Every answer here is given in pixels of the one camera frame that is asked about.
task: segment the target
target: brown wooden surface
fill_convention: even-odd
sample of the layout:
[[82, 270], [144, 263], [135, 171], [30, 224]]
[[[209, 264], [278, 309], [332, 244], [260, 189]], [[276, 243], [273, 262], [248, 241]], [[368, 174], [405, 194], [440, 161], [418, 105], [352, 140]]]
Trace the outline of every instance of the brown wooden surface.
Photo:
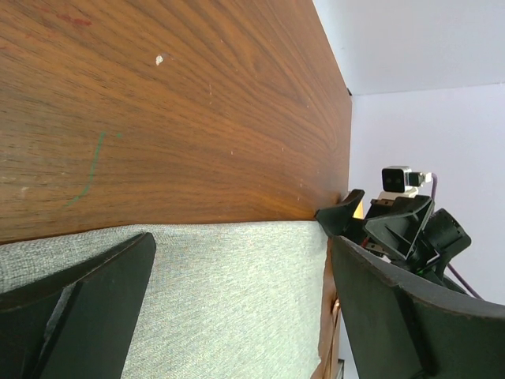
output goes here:
[[0, 242], [309, 220], [350, 112], [311, 0], [3, 1]]

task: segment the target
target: gray cloth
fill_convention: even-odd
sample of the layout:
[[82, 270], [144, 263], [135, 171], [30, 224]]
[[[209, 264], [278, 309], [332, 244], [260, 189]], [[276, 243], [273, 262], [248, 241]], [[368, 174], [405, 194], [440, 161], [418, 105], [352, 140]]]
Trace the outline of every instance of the gray cloth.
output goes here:
[[135, 225], [0, 246], [0, 292], [142, 231], [157, 249], [123, 378], [309, 378], [327, 239], [315, 222]]

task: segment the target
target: wire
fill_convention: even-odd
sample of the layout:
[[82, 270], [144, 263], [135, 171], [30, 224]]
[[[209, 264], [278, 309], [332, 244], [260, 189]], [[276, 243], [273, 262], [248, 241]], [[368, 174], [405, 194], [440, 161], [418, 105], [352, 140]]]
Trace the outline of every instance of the wire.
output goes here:
[[[436, 176], [436, 174], [432, 173], [432, 199], [435, 200], [435, 195], [436, 195], [436, 187], [439, 185], [439, 177]], [[474, 296], [474, 298], [479, 298], [480, 300], [483, 300], [483, 298], [468, 284], [466, 280], [463, 279], [461, 274], [451, 265], [448, 264], [447, 267], [451, 270], [453, 275], [459, 280], [459, 283], [463, 285], [466, 290]]]
[[456, 271], [454, 267], [452, 267], [451, 264], [448, 264], [447, 267], [451, 270], [451, 272], [458, 278], [459, 282], [468, 290], [470, 294], [474, 296], [474, 298], [479, 298], [480, 300], [483, 300], [483, 298], [466, 282], [466, 280], [463, 279], [461, 275], [459, 275], [459, 272]]

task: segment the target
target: green line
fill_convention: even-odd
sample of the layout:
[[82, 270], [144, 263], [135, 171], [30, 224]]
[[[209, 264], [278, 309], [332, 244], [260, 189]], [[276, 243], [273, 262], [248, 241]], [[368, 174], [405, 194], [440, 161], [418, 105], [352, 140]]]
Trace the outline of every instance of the green line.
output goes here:
[[100, 149], [102, 148], [103, 138], [105, 138], [105, 132], [100, 133], [100, 138], [98, 139], [98, 145], [96, 146], [95, 149], [95, 156], [93, 157], [92, 169], [89, 171], [88, 183], [86, 184], [85, 188], [82, 190], [81, 193], [79, 193], [71, 201], [66, 203], [65, 207], [68, 207], [73, 203], [75, 203], [76, 201], [79, 201], [86, 193], [88, 193], [90, 187], [92, 186], [93, 176], [95, 175], [95, 166], [96, 163], [98, 162], [98, 154], [100, 153]]

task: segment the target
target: scratch on table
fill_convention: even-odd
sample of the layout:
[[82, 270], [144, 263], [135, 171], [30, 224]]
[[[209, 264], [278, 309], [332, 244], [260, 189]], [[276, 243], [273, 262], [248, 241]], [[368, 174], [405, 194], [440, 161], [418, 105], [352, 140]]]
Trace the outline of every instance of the scratch on table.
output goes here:
[[93, 176], [95, 176], [95, 167], [96, 167], [96, 163], [98, 162], [98, 156], [100, 153], [100, 149], [102, 148], [103, 138], [105, 138], [105, 132], [100, 133], [100, 137], [98, 139], [98, 144], [95, 149], [95, 156], [93, 157], [93, 161], [92, 161], [92, 168], [89, 171], [88, 183], [86, 184], [85, 188], [82, 190], [81, 193], [79, 193], [71, 201], [66, 203], [65, 207], [68, 207], [68, 206], [72, 205], [73, 203], [75, 203], [76, 201], [79, 201], [83, 196], [86, 195], [86, 193], [88, 193], [90, 187], [92, 186]]

